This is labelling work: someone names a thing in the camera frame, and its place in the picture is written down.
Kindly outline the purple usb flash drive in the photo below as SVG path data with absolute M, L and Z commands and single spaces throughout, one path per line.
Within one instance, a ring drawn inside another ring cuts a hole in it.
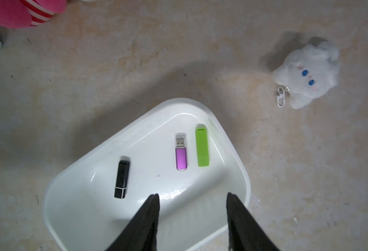
M 175 153 L 176 153 L 176 169 L 184 171 L 188 168 L 187 164 L 187 147 L 186 135 L 179 133 L 175 138 Z

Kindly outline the black red usb drive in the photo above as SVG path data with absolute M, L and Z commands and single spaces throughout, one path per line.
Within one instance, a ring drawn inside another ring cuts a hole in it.
M 126 196 L 130 166 L 131 160 L 128 157 L 123 156 L 118 164 L 114 189 L 114 197 L 117 199 L 124 199 Z

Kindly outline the green usb flash drive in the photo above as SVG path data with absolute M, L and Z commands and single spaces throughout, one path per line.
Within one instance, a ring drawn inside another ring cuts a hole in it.
M 197 164 L 199 167 L 210 165 L 208 131 L 206 126 L 199 124 L 195 130 Z

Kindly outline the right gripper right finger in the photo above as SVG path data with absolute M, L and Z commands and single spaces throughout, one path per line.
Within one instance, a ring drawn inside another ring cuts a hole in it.
M 226 209 L 230 251 L 279 251 L 237 195 L 227 194 Z

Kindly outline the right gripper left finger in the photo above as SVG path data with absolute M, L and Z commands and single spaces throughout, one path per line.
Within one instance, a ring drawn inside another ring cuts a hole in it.
M 159 212 L 159 194 L 151 194 L 107 250 L 156 251 Z

